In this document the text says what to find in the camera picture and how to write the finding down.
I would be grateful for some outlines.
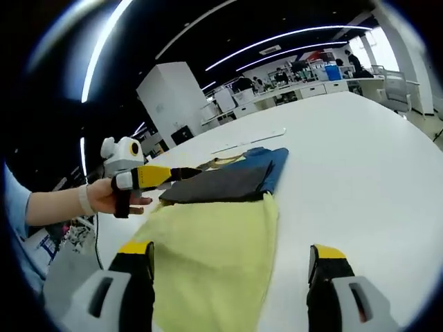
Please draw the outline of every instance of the round white table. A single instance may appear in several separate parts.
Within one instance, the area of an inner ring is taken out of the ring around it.
[[[225,144],[250,142],[211,154]],[[345,253],[356,275],[390,301],[402,326],[427,303],[439,281],[443,252],[443,153],[418,128],[383,106],[343,92],[254,113],[207,131],[153,164],[195,167],[263,146],[289,150],[275,192],[280,208],[271,283],[258,331],[307,331],[309,247]],[[105,267],[148,219],[101,214],[98,249]]]

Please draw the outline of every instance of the window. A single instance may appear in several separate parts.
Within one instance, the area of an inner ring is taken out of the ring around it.
[[[374,53],[376,63],[389,71],[399,71],[394,51],[392,50],[392,47],[390,47],[388,38],[383,29],[377,26],[371,31],[368,31],[365,35],[366,38],[368,38],[372,53]]]
[[[360,60],[360,64],[365,69],[371,68],[371,61],[369,60],[368,54],[366,53],[365,47],[360,37],[352,38],[349,41],[352,53]]]

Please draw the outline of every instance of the lab floor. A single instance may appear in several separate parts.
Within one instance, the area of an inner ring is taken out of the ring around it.
[[[433,140],[435,135],[443,128],[443,121],[438,118],[437,114],[423,118],[422,115],[412,111],[409,112],[406,117],[418,129],[423,131],[431,140]],[[440,148],[440,150],[443,151],[443,134],[437,138],[434,143]]]

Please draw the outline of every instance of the blue container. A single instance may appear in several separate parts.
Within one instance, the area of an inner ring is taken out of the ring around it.
[[[325,66],[327,77],[330,81],[341,80],[340,69],[335,64],[330,66]]]

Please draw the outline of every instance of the human hand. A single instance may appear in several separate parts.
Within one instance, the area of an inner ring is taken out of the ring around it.
[[[117,196],[111,187],[110,178],[101,178],[96,182],[87,186],[87,195],[89,204],[96,212],[115,213]],[[129,204],[131,205],[149,205],[152,202],[150,198],[136,198],[131,193]],[[144,209],[142,207],[130,207],[130,214],[143,214]]]

